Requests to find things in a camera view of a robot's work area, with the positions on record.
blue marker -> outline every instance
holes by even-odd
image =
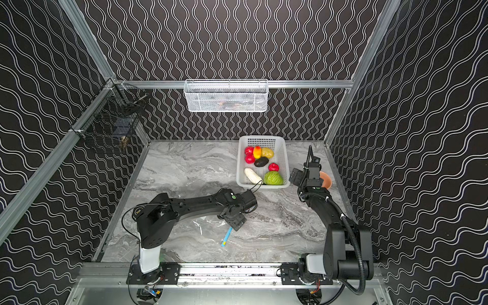
[[[222,247],[225,247],[225,243],[227,242],[227,239],[229,238],[230,232],[232,232],[232,227],[229,228],[227,231],[227,234],[224,237],[224,241],[222,242]]]

red fruit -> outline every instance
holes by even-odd
[[[254,147],[252,147],[252,146],[248,146],[248,147],[246,147],[246,148],[245,148],[244,153],[245,153],[246,155],[249,155],[249,154],[251,154],[251,155],[252,155],[253,150],[254,150]]]
[[[280,167],[276,164],[276,163],[271,163],[269,166],[268,166],[268,169],[270,171],[272,170],[275,170],[275,171],[279,171],[280,170]]]
[[[250,155],[246,155],[244,160],[247,164],[252,164],[252,163],[254,163],[256,158],[252,154],[250,154]]]

gray marble surface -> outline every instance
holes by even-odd
[[[322,158],[322,170],[332,178],[330,192],[345,211],[321,142],[288,142],[290,171],[302,168],[308,146]],[[169,197],[206,196],[221,187],[245,191],[236,183],[238,142],[153,142],[124,212],[151,201],[159,193]],[[162,245],[161,260],[176,262],[290,262],[302,253],[322,253],[325,227],[305,203],[296,187],[256,192],[258,208],[246,215],[247,222],[232,231],[225,247],[221,242],[229,225],[217,216],[186,219],[177,223]],[[130,213],[124,224],[136,232]],[[103,262],[129,262],[137,254],[137,240],[118,220]]]

wavy line pattern wallpaper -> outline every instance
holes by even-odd
[[[344,89],[271,89],[266,112],[190,112],[182,90],[154,90],[141,118],[151,139],[235,140],[273,135],[323,140]]]
[[[105,81],[55,0],[0,1],[0,211]]]
[[[0,304],[63,305],[134,171],[142,145],[97,155],[82,141],[0,246]]]
[[[487,1],[403,1],[331,146],[397,305],[488,302],[487,67]]]
[[[385,0],[77,0],[122,80],[351,79]]]

orange bowl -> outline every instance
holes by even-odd
[[[322,187],[329,189],[332,186],[332,179],[329,177],[328,174],[320,172],[320,178],[324,180],[324,182],[322,183]]]

